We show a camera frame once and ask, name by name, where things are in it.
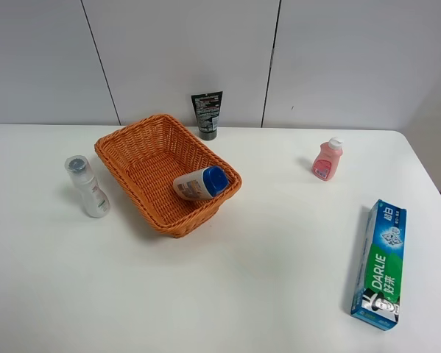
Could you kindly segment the white blue-capped shampoo bottle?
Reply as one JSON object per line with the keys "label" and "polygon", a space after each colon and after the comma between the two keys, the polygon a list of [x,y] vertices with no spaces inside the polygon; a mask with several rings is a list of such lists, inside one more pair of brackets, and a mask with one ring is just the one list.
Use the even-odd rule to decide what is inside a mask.
{"label": "white blue-capped shampoo bottle", "polygon": [[228,186],[227,174],[217,165],[209,166],[176,178],[175,193],[187,201],[205,201],[217,197]]}

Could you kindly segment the orange wicker basket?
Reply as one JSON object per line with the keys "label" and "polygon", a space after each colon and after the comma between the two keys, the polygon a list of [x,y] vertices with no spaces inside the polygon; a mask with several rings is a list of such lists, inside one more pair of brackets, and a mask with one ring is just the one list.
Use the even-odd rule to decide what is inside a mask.
{"label": "orange wicker basket", "polygon": [[[106,135],[94,148],[147,223],[173,238],[212,218],[242,184],[237,171],[167,114],[152,115]],[[213,165],[222,168],[228,180],[219,196],[186,201],[175,193],[177,177]]]}

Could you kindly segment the Darlie toothpaste box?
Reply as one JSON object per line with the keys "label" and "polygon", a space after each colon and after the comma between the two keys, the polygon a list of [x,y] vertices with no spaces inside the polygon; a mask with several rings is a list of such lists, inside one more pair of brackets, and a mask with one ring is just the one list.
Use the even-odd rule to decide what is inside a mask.
{"label": "Darlie toothpaste box", "polygon": [[387,331],[399,321],[406,210],[379,199],[370,210],[350,314]]}

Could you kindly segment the black facial cleanser tube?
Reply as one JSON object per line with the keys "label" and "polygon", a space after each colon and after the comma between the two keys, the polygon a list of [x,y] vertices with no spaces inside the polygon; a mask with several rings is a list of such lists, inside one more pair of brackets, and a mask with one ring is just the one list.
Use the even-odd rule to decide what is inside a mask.
{"label": "black facial cleanser tube", "polygon": [[203,140],[213,140],[217,136],[222,96],[222,91],[191,96],[197,127]]}

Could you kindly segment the pink liquid bottle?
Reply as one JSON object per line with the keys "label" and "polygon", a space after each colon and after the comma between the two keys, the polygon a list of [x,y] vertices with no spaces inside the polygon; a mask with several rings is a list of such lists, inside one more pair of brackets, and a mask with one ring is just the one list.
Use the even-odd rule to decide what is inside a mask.
{"label": "pink liquid bottle", "polygon": [[343,154],[342,146],[343,140],[337,137],[320,145],[320,153],[311,168],[316,177],[323,181],[329,181],[333,178]]}

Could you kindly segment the white bottle clear cap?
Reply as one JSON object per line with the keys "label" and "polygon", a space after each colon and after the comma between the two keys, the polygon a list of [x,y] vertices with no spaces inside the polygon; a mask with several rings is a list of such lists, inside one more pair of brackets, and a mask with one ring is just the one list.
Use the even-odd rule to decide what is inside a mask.
{"label": "white bottle clear cap", "polygon": [[65,161],[65,169],[73,186],[81,195],[86,213],[92,218],[105,217],[110,211],[110,202],[99,187],[87,158],[82,155],[69,157]]}

